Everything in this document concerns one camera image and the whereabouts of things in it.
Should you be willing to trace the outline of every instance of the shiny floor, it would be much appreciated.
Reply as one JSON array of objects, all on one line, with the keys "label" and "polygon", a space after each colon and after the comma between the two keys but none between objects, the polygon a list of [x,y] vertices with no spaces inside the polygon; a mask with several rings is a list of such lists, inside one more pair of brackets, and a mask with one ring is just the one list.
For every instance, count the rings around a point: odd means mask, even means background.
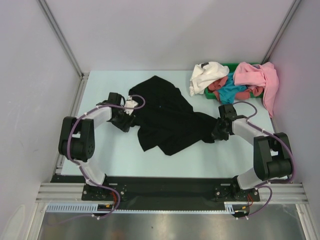
[{"label": "shiny floor", "polygon": [[106,219],[46,213],[38,240],[304,240],[295,205],[269,205],[249,220],[215,214],[117,213]]}]

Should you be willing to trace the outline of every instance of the teal cloth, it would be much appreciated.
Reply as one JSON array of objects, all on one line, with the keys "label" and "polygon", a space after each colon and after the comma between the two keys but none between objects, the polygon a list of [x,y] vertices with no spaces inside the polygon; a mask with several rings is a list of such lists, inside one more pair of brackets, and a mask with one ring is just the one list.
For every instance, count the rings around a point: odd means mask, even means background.
[{"label": "teal cloth", "polygon": [[233,104],[236,93],[243,92],[247,89],[245,85],[235,86],[234,72],[229,73],[225,85],[218,90],[220,101],[222,104]]}]

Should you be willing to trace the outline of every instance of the black t-shirt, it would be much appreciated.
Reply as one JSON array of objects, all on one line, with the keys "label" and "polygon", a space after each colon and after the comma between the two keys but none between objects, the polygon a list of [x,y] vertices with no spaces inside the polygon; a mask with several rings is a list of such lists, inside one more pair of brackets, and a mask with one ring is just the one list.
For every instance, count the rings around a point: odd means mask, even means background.
[{"label": "black t-shirt", "polygon": [[[199,140],[214,143],[211,132],[217,119],[194,112],[172,83],[153,76],[130,89],[129,95],[134,94],[144,97],[146,102],[143,108],[133,111],[134,125],[140,126],[138,139],[144,151],[159,146],[171,156]],[[142,104],[138,97],[133,100]]]}]

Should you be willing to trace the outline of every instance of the plastic bin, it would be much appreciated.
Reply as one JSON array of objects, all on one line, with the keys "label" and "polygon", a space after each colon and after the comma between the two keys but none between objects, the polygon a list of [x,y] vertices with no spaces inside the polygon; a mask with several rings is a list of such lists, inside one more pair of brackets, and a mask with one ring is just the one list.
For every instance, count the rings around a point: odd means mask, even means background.
[{"label": "plastic bin", "polygon": [[[221,65],[227,66],[229,68],[229,72],[233,73],[236,70],[239,63],[221,63]],[[206,88],[204,90],[204,94],[207,99],[217,99],[216,95],[213,92],[209,92],[208,88]],[[254,94],[252,92],[250,92],[250,98],[260,98],[261,99],[263,97],[264,97],[264,92],[262,92],[259,96],[254,96]]]}]

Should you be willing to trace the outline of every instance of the white wall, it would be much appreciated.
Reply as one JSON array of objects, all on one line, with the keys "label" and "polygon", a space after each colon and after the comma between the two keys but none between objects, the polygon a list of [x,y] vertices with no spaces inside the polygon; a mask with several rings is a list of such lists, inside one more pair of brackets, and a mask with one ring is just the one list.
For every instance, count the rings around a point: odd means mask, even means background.
[{"label": "white wall", "polygon": [[0,1],[0,23],[1,235],[19,205],[26,230],[40,183],[53,172],[79,79],[37,1]]},{"label": "white wall", "polygon": [[303,182],[320,225],[320,1],[305,0],[277,46],[271,61],[279,76],[274,120],[290,138]]},{"label": "white wall", "polygon": [[260,62],[293,0],[47,2],[81,69],[89,72]]}]

